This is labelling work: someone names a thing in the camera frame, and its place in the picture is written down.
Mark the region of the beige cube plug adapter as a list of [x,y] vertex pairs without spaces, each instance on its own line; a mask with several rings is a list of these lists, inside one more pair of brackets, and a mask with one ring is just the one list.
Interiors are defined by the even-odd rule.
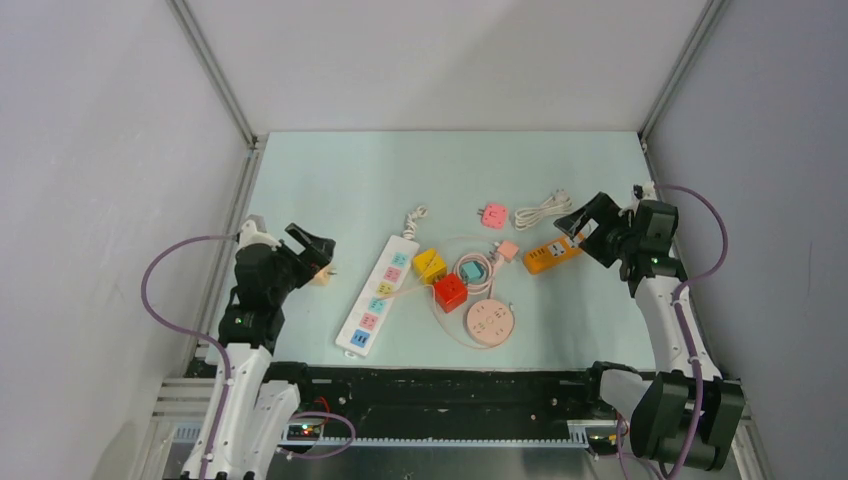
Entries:
[[333,265],[323,267],[310,280],[309,284],[313,286],[327,286],[331,280],[337,275],[337,269]]

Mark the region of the orange power strip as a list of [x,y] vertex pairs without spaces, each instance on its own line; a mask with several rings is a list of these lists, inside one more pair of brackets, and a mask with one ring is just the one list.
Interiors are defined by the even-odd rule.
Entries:
[[583,250],[579,243],[584,239],[582,234],[577,240],[567,235],[560,236],[540,247],[528,251],[523,257],[523,264],[531,275],[538,275],[580,255]]

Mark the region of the white multicolour power strip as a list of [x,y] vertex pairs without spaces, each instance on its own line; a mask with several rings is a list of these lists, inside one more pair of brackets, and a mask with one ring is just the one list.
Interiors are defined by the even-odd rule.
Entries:
[[418,221],[427,215],[425,205],[415,207],[406,214],[401,234],[388,237],[335,338],[346,357],[365,358],[376,344],[393,304],[392,295],[403,286],[419,253]]

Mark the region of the yellow cube socket adapter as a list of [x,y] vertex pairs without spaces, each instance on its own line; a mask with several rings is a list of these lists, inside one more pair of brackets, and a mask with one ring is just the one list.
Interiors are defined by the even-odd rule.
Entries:
[[435,248],[425,250],[412,260],[412,267],[418,280],[425,285],[433,285],[447,275],[448,267]]

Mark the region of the red cube socket adapter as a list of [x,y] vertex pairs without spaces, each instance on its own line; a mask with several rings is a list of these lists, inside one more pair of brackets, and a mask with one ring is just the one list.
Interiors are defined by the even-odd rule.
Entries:
[[456,273],[433,284],[435,301],[444,313],[451,313],[468,299],[468,289]]

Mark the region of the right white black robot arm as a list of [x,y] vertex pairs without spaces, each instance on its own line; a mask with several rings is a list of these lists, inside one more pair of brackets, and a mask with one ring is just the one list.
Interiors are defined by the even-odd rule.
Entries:
[[632,454],[658,463],[664,479],[685,468],[720,470],[745,398],[723,378],[696,324],[690,297],[696,280],[671,253],[677,207],[658,200],[650,187],[635,187],[634,197],[624,208],[599,192],[554,222],[599,264],[620,266],[648,328],[656,368],[647,381],[630,367],[597,362],[591,369],[597,380],[582,388],[581,404],[598,418],[615,410],[629,428]]

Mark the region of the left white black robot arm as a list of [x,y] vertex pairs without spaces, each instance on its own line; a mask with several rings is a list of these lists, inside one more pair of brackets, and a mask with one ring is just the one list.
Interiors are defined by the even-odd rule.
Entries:
[[291,416],[314,406],[314,387],[299,378],[265,378],[279,332],[282,305],[331,264],[336,243],[291,223],[294,252],[243,223],[235,253],[235,286],[219,323],[220,359],[200,436],[180,474],[183,479],[262,479]]

